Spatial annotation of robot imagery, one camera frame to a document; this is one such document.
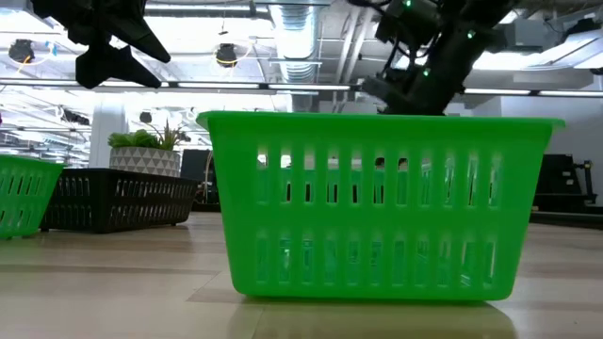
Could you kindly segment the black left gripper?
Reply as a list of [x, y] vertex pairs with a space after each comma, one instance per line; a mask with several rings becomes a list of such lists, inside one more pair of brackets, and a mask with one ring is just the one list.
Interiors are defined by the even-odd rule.
[[[31, 0], [35, 14], [52, 17], [67, 31], [68, 38], [89, 45], [93, 39], [116, 36], [149, 57], [163, 63], [171, 56], [144, 20], [146, 2], [142, 0]], [[109, 78], [134, 82], [158, 89], [161, 81], [140, 64], [125, 46], [117, 49], [103, 44], [91, 46], [75, 60], [75, 80], [94, 89]]]

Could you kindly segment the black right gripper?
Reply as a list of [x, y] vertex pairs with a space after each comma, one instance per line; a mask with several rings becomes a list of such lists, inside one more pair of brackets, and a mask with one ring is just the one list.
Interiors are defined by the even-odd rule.
[[366, 78], [361, 89], [385, 104], [379, 114], [443, 116], [453, 98], [453, 84], [424, 72], [423, 68], [388, 68]]

